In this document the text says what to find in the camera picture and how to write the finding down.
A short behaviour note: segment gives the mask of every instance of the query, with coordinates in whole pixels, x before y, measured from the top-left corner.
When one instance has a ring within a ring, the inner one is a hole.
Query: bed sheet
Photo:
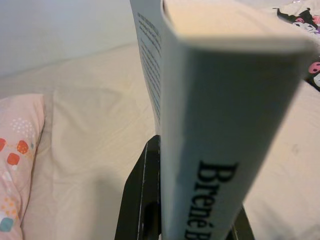
[[[44,93],[25,240],[112,240],[122,190],[155,132],[136,44],[0,79]],[[245,200],[257,240],[320,239],[320,93],[302,82]]]

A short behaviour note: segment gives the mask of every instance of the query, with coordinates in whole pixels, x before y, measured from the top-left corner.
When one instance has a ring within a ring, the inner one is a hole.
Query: pink pillowcase
[[[41,94],[0,100],[0,240],[23,239],[20,225],[44,121]]]

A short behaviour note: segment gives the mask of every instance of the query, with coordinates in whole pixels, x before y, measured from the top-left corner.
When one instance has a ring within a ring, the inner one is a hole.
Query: patterned pillowcase
[[[41,94],[0,100],[0,239],[22,240],[31,171],[44,126]]]

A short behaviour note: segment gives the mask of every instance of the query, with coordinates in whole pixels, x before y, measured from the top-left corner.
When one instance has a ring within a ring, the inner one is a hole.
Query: white wall
[[[0,76],[134,41],[129,0],[0,1]]]

